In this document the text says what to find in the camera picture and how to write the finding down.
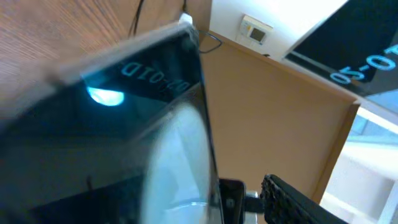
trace thermostat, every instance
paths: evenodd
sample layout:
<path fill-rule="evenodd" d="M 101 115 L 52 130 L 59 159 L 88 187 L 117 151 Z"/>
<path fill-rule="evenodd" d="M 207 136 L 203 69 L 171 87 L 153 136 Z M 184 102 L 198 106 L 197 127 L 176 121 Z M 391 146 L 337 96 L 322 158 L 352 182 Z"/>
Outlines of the thermostat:
<path fill-rule="evenodd" d="M 250 16 L 243 17 L 240 27 L 241 35 L 259 45 L 264 43 L 265 39 L 271 34 L 272 30 L 273 28 L 271 26 L 253 19 Z"/>

